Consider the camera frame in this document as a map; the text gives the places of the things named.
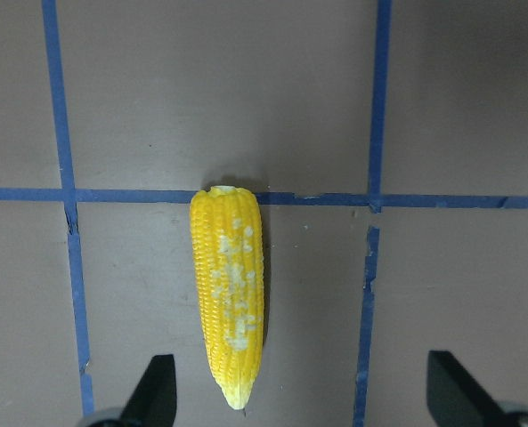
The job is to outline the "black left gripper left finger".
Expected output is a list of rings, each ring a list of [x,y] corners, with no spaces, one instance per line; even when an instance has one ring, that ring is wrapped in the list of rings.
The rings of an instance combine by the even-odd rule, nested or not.
[[[175,358],[156,355],[127,401],[122,426],[173,426],[176,418]]]

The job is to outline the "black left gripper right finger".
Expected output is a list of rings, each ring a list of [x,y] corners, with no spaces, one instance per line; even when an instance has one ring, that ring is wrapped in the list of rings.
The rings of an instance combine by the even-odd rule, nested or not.
[[[427,355],[426,405],[437,426],[511,426],[500,405],[446,350]]]

